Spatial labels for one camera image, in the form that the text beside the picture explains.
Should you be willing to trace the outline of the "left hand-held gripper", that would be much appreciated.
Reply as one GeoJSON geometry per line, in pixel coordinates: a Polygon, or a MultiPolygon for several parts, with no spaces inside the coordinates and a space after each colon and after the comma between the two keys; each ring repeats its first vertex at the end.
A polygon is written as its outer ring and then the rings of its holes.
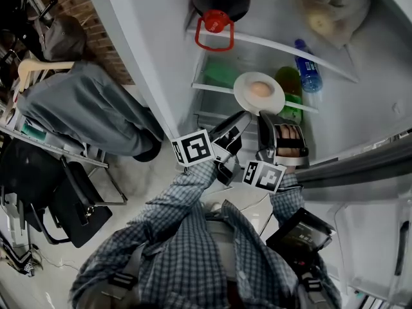
{"type": "Polygon", "coordinates": [[[240,171],[237,157],[241,135],[251,123],[252,114],[239,111],[210,131],[201,130],[175,138],[172,145],[178,163],[184,167],[211,161],[218,170],[217,179],[228,186],[240,171]]]}

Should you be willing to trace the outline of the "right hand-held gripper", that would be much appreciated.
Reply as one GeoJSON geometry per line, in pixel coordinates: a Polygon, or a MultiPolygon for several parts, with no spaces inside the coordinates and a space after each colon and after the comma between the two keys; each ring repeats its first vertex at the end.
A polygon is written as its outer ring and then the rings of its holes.
{"type": "Polygon", "coordinates": [[[278,138],[279,126],[276,116],[268,111],[260,111],[257,117],[258,151],[254,160],[249,160],[245,167],[242,183],[270,193],[275,193],[283,176],[289,169],[309,166],[309,152],[301,128],[295,126],[300,134],[300,143],[278,138]],[[301,149],[300,157],[279,156],[277,147],[297,147],[301,149]]]}

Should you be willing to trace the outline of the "white round plate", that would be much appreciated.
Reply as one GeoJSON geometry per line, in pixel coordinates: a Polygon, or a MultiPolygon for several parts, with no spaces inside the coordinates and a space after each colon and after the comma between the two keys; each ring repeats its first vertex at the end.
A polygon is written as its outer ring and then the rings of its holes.
{"type": "Polygon", "coordinates": [[[234,83],[234,96],[238,104],[252,114],[259,115],[260,111],[269,111],[275,115],[285,106],[285,94],[281,86],[272,77],[260,72],[246,72],[241,74],[234,83]],[[265,82],[272,89],[269,97],[257,97],[250,92],[253,82],[265,82]]]}

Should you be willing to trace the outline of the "brown egg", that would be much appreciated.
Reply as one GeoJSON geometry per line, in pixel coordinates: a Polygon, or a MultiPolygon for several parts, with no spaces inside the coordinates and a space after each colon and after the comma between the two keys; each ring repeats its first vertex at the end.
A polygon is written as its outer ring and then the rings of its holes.
{"type": "Polygon", "coordinates": [[[273,89],[265,82],[253,82],[250,85],[250,92],[257,97],[269,97],[273,94],[273,89]]]}

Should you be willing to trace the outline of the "white refrigerator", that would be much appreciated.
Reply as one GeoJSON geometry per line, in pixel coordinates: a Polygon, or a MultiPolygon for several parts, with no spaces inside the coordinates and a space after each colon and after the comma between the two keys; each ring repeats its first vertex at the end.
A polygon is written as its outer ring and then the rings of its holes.
{"type": "MultiPolygon", "coordinates": [[[[317,64],[323,88],[303,96],[319,113],[303,114],[310,168],[299,179],[308,206],[332,225],[342,205],[412,201],[412,0],[370,1],[348,44],[358,82],[317,64]]],[[[195,111],[230,116],[241,110],[234,95],[191,87],[203,54],[241,73],[274,76],[295,64],[297,53],[245,41],[234,40],[229,51],[200,48],[191,0],[92,2],[168,138],[201,127],[195,111]]],[[[229,35],[201,30],[200,42],[224,48],[229,35]]],[[[335,254],[334,242],[323,250],[338,280],[335,254]]]]}

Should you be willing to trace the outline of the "person's right hand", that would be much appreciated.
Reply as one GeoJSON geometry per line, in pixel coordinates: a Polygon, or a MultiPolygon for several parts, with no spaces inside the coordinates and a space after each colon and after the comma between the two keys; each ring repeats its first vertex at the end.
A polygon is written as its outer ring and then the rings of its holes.
{"type": "MultiPolygon", "coordinates": [[[[291,125],[280,125],[280,134],[277,135],[278,138],[283,140],[292,140],[293,144],[300,143],[301,137],[295,126],[291,125]]],[[[301,149],[297,147],[277,147],[277,153],[279,156],[284,157],[300,157],[301,149]]]]}

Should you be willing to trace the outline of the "green plastic bag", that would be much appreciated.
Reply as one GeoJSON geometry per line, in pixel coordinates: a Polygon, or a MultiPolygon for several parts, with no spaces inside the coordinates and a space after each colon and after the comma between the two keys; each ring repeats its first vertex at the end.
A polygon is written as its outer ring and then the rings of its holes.
{"type": "Polygon", "coordinates": [[[209,59],[203,70],[203,82],[210,86],[232,89],[240,75],[241,72],[237,68],[228,65],[226,62],[209,59]]]}

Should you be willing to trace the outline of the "green drink bottle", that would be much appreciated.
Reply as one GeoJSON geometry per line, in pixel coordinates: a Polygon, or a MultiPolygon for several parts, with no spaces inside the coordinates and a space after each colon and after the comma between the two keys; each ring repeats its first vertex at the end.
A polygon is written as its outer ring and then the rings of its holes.
{"type": "MultiPolygon", "coordinates": [[[[282,87],[285,100],[296,104],[302,104],[302,88],[298,71],[289,66],[279,68],[275,74],[276,82],[282,87]]],[[[298,108],[284,106],[279,116],[300,124],[303,118],[303,112],[298,108]]]]}

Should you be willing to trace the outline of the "blue drink bottle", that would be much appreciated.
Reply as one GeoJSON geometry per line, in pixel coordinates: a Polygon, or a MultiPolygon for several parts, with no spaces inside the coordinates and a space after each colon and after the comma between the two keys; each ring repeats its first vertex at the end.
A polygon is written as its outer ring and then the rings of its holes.
{"type": "Polygon", "coordinates": [[[295,63],[301,79],[302,89],[307,93],[317,93],[323,88],[323,80],[313,61],[295,56],[295,63]]]}

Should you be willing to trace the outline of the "black chest-mounted tablet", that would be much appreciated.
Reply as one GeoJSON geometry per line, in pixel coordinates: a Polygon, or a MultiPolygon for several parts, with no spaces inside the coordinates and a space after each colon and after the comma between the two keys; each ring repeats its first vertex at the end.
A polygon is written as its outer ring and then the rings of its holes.
{"type": "Polygon", "coordinates": [[[311,264],[318,251],[329,245],[335,233],[330,224],[299,208],[266,240],[266,245],[290,265],[305,267],[311,264]]]}

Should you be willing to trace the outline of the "clear bag of food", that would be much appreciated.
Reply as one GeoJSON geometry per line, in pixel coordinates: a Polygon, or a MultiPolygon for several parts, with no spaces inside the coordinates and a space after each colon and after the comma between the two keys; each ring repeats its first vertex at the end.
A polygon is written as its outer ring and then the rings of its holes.
{"type": "Polygon", "coordinates": [[[349,43],[370,9],[370,0],[296,0],[307,25],[337,49],[349,43]]]}

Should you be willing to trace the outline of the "person's plaid shirt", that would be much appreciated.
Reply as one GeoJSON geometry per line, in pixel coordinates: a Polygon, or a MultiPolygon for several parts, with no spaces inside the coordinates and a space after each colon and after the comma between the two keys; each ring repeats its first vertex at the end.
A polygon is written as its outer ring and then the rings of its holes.
{"type": "Polygon", "coordinates": [[[298,276],[264,244],[241,211],[229,201],[215,214],[204,211],[200,198],[217,173],[211,161],[188,168],[105,240],[73,282],[72,309],[112,308],[113,297],[103,295],[98,303],[91,292],[122,273],[137,249],[142,251],[137,294],[151,308],[229,309],[228,286],[233,285],[246,309],[298,309],[298,276]],[[236,283],[226,278],[207,220],[224,221],[234,229],[236,283]]]}

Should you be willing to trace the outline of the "black smartphone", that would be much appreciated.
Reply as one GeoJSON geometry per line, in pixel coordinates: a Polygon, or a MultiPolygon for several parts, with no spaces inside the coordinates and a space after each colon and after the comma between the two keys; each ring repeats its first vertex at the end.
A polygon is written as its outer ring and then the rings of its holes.
{"type": "Polygon", "coordinates": [[[95,212],[94,206],[85,206],[82,202],[77,202],[75,204],[75,210],[82,226],[89,223],[89,218],[95,212]]]}

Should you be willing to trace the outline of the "wooden clothes hanger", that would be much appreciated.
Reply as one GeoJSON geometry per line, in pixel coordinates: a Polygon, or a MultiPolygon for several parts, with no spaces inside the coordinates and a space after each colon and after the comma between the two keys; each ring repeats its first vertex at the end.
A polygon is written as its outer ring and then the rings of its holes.
{"type": "Polygon", "coordinates": [[[68,70],[71,69],[74,62],[42,62],[35,59],[25,59],[18,67],[20,79],[19,91],[22,93],[25,90],[26,82],[31,71],[42,70],[68,70]]]}

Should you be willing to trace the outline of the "black and white jacket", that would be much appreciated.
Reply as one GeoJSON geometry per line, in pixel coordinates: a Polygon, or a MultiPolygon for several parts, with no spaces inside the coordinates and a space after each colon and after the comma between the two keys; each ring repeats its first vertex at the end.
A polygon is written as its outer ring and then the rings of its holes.
{"type": "Polygon", "coordinates": [[[27,232],[27,244],[12,245],[0,231],[0,263],[6,263],[19,274],[33,277],[35,272],[43,270],[42,260],[34,257],[30,232],[27,232]]]}

